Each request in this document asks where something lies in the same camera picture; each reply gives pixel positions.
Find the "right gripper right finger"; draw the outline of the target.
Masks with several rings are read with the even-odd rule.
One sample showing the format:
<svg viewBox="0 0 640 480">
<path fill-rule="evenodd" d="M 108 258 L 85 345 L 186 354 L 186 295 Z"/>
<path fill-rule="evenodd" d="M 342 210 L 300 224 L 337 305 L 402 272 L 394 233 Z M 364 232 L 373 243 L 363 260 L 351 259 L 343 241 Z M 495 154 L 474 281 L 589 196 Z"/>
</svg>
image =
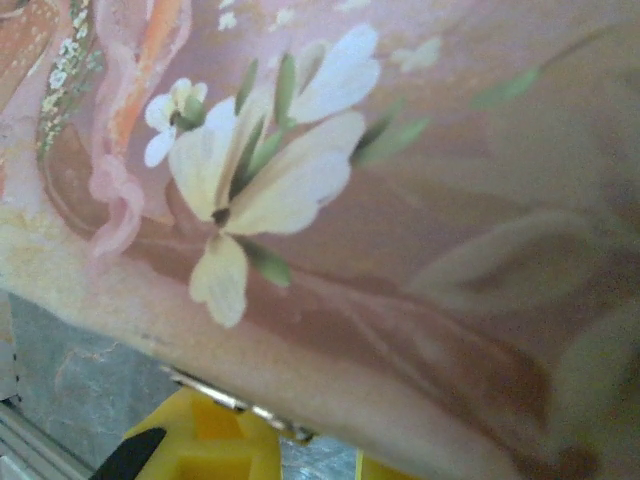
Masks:
<svg viewBox="0 0 640 480">
<path fill-rule="evenodd" d="M 384 465 L 358 450 L 356 456 L 356 480 L 416 480 L 416 477 Z"/>
</svg>

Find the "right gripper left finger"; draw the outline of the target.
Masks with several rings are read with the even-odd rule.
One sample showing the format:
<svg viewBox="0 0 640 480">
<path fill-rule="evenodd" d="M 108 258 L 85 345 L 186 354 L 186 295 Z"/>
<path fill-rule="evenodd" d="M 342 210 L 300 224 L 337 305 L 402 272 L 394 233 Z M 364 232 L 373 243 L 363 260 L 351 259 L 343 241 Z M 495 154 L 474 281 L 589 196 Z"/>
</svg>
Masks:
<svg viewBox="0 0 640 480">
<path fill-rule="evenodd" d="M 279 436 L 261 418 L 234 413 L 182 388 L 124 435 L 96 479 L 283 477 Z"/>
</svg>

